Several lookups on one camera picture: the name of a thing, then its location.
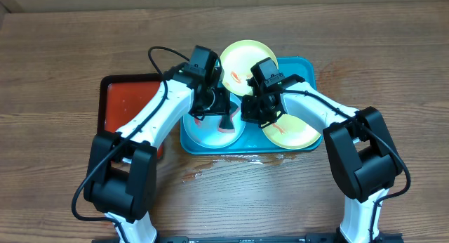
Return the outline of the light blue plate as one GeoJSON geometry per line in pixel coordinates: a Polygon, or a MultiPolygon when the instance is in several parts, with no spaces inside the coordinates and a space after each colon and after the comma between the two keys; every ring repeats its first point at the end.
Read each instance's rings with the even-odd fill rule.
{"type": "MultiPolygon", "coordinates": [[[[231,103],[236,103],[239,107],[241,100],[234,94],[230,94],[231,103]]],[[[220,133],[217,128],[222,115],[206,116],[203,120],[195,119],[186,114],[181,123],[187,133],[187,137],[201,148],[220,149],[235,143],[246,127],[246,123],[241,120],[241,108],[234,116],[234,133],[220,133]]]]}

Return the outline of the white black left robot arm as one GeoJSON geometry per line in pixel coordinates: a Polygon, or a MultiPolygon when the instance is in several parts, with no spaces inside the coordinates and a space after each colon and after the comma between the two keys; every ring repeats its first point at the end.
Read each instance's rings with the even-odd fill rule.
{"type": "Polygon", "coordinates": [[[83,195],[113,223],[116,242],[154,242],[156,229],[149,207],[156,187],[156,156],[175,123],[199,104],[199,93],[221,88],[177,72],[161,81],[147,105],[115,133],[99,132],[93,139],[87,175],[75,196],[83,195]]]}

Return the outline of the orange green sponge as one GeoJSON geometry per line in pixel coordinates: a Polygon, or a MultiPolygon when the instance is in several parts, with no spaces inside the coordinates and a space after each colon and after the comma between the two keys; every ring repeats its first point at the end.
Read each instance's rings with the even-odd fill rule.
{"type": "Polygon", "coordinates": [[[235,127],[233,123],[234,116],[239,112],[240,107],[236,103],[230,104],[230,110],[228,114],[222,115],[217,130],[220,133],[234,133],[235,127]]]}

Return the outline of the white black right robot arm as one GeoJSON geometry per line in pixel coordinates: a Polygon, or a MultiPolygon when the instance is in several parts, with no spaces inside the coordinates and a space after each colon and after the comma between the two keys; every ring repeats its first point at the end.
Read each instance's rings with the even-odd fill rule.
{"type": "Polygon", "coordinates": [[[382,203],[407,192],[389,193],[395,178],[410,173],[387,125],[374,107],[357,110],[319,93],[302,77],[282,74],[247,81],[242,119],[265,128],[283,114],[297,117],[324,138],[334,181],[345,196],[339,226],[345,242],[381,242],[377,224],[382,203]]]}

